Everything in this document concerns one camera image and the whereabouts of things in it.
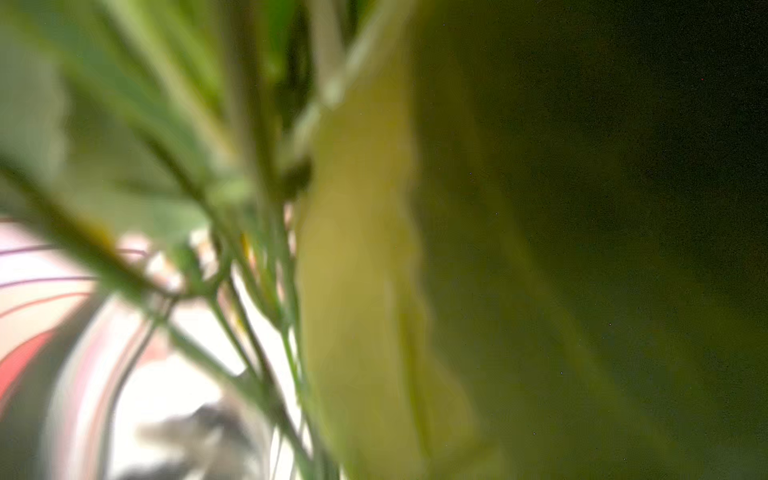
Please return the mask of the red flower with leaf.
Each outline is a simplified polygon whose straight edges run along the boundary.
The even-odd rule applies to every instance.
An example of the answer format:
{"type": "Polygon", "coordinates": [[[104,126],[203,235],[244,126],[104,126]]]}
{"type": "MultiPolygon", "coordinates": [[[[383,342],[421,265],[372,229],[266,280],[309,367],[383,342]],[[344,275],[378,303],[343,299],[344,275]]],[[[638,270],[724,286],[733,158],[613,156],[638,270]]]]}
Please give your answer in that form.
{"type": "Polygon", "coordinates": [[[767,5],[366,1],[298,205],[351,479],[767,475],[767,5]]]}

